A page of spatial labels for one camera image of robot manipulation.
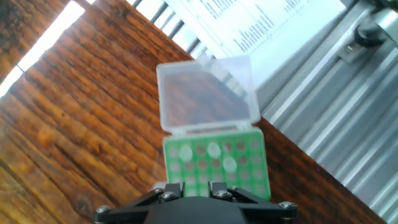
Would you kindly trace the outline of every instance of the wooden surface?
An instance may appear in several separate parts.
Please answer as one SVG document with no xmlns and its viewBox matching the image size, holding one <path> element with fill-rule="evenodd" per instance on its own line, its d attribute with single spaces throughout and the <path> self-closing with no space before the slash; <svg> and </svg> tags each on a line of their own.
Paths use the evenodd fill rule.
<svg viewBox="0 0 398 224">
<path fill-rule="evenodd" d="M 38 18 L 21 24 L 36 35 L 65 5 L 13 2 Z M 96 207 L 165 180 L 155 67 L 190 57 L 124 0 L 79 3 L 86 12 L 0 99 L 1 223 L 90 223 Z M 384 223 L 267 121 L 258 127 L 272 202 L 295 202 L 302 223 Z"/>
</svg>

